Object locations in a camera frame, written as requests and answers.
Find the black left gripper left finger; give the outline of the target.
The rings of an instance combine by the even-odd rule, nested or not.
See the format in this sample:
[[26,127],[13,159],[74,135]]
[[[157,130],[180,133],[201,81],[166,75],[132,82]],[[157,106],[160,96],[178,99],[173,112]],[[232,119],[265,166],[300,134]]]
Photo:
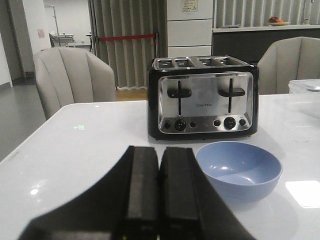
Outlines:
[[129,146],[89,189],[32,219],[21,240],[155,240],[158,158],[154,148]]

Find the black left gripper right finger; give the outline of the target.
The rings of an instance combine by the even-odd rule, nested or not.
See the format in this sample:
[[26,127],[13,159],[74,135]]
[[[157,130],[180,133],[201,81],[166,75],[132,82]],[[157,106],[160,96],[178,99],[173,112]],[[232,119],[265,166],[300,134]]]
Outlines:
[[160,239],[252,240],[190,148],[167,147],[159,170]]

